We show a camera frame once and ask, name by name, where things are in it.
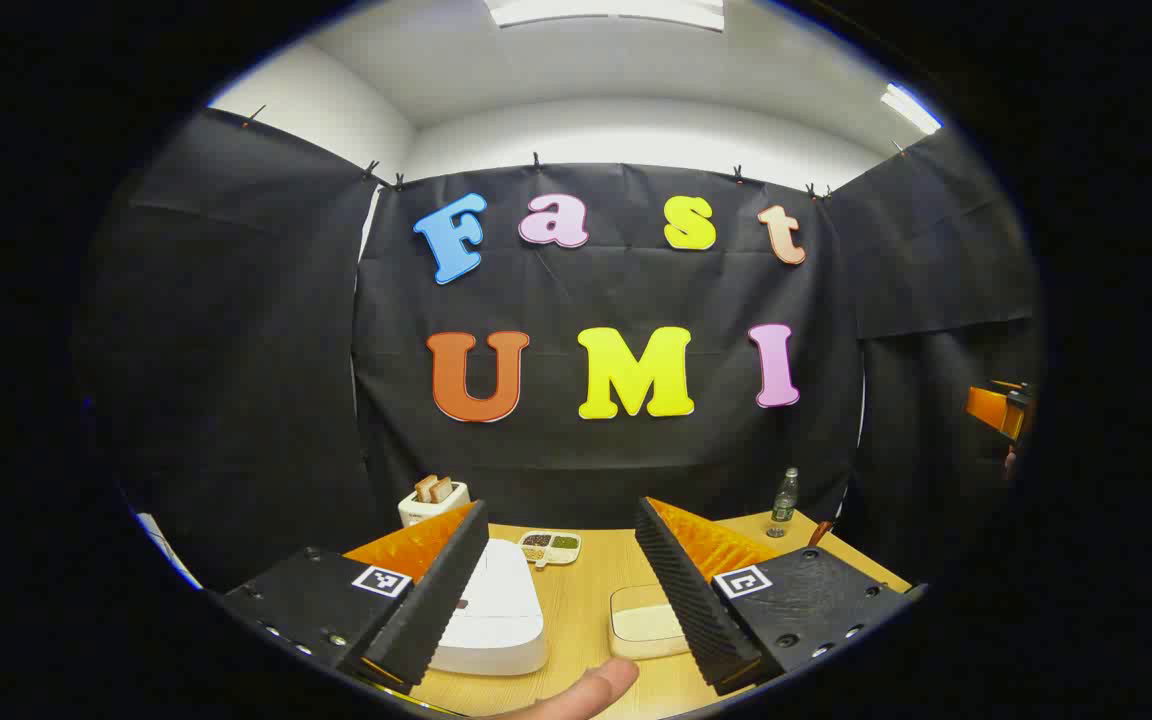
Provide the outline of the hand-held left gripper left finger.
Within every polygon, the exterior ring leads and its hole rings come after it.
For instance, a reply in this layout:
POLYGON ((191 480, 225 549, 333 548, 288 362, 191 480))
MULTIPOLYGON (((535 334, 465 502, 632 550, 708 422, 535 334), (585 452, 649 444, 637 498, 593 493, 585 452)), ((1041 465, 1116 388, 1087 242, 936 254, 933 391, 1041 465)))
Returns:
POLYGON ((410 694, 486 541, 486 505, 473 501, 348 553, 294 551, 221 594, 221 606, 326 670, 410 694))

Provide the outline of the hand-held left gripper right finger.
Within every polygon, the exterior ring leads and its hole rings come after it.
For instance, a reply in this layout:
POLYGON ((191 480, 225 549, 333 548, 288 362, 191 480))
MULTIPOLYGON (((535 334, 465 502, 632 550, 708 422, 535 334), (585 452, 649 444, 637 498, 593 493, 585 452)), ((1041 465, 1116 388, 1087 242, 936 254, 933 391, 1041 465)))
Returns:
POLYGON ((927 592, 896 591, 813 544, 771 550, 650 497, 637 502, 635 538, 717 694, 814 669, 927 592))

